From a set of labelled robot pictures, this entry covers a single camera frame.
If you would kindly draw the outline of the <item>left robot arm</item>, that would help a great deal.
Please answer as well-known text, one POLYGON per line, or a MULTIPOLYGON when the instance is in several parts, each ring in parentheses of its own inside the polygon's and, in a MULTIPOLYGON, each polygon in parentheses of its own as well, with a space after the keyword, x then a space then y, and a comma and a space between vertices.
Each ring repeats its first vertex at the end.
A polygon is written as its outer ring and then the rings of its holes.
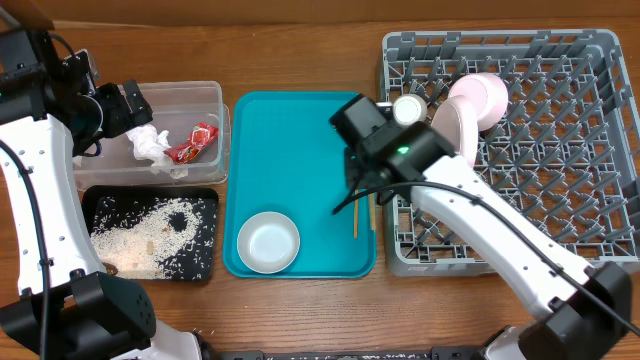
POLYGON ((16 302, 1 327, 43 359, 210 359, 194 332, 161 322, 146 291, 111 275, 88 233, 73 175, 77 156, 147 124, 134 81, 97 85, 86 51, 57 54, 58 35, 1 36, 1 168, 20 261, 16 302))

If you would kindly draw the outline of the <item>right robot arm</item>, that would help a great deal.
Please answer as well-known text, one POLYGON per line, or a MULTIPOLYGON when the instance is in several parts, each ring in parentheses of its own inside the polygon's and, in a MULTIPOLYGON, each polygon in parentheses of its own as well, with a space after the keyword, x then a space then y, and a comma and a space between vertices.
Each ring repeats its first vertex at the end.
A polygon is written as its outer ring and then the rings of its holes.
POLYGON ((330 118, 347 145, 355 180, 344 207, 370 194, 400 195, 469 244, 511 287, 533 323, 507 326, 476 359, 601 359, 628 333, 632 281, 619 265, 593 267, 503 200, 439 131, 401 125, 363 94, 330 118))

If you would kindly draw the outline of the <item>small pink bowl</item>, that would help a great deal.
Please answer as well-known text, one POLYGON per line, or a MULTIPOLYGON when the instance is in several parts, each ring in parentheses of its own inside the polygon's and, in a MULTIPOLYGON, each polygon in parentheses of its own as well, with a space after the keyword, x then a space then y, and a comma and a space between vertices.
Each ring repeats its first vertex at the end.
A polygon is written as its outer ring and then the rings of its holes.
POLYGON ((468 74, 461 77, 451 87, 449 96, 464 96, 471 101, 480 131, 495 126, 505 115, 509 104, 505 83, 492 73, 468 74))

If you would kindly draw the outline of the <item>large white plate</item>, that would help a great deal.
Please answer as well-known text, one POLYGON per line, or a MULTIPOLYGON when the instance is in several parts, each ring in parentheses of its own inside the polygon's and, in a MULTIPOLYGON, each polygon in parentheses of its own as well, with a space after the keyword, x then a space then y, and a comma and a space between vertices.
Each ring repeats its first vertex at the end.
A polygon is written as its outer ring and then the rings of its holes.
POLYGON ((453 145, 470 167, 474 166, 479 128, 475 108, 468 98, 457 95, 445 100, 435 112, 431 127, 453 145))

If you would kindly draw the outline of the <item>red foil snack wrapper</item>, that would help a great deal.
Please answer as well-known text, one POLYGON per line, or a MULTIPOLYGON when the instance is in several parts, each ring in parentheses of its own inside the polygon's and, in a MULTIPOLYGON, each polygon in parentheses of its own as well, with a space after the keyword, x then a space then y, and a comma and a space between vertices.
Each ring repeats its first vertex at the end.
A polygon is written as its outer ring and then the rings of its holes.
POLYGON ((197 123, 188 140, 164 151, 174 164, 187 164, 194 160, 219 134, 219 129, 204 122, 197 123))

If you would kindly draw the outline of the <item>white napkin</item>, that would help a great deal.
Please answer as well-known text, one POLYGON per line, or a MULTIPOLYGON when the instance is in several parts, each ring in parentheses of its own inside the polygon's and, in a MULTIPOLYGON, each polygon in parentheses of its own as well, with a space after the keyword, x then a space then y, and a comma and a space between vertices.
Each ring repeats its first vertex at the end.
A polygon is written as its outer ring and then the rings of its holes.
POLYGON ((133 144, 133 156, 136 160, 149 160, 152 162, 151 172, 158 174, 164 171, 174 180, 184 178, 188 175, 187 169, 173 168, 174 163, 171 158, 164 153, 170 148, 168 142, 168 130, 158 132, 151 124, 138 126, 125 133, 133 144))

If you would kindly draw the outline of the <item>grey bowl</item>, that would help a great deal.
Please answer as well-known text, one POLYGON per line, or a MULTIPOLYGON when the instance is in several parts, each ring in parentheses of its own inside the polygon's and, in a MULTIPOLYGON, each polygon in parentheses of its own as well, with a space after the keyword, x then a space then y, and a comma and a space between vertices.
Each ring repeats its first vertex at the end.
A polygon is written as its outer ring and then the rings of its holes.
POLYGON ((242 263, 258 274, 275 274, 296 259, 300 233, 294 222, 278 212, 261 212, 249 218, 237 236, 242 263))

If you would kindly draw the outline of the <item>cream ceramic cup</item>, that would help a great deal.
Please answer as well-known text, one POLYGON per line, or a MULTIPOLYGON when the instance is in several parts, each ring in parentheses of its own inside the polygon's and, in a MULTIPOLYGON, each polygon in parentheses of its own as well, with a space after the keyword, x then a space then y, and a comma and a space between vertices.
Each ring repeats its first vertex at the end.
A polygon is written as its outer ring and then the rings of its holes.
POLYGON ((403 127, 416 122, 424 122, 427 117, 427 104, 418 95, 406 94, 398 97, 392 105, 395 121, 403 127))

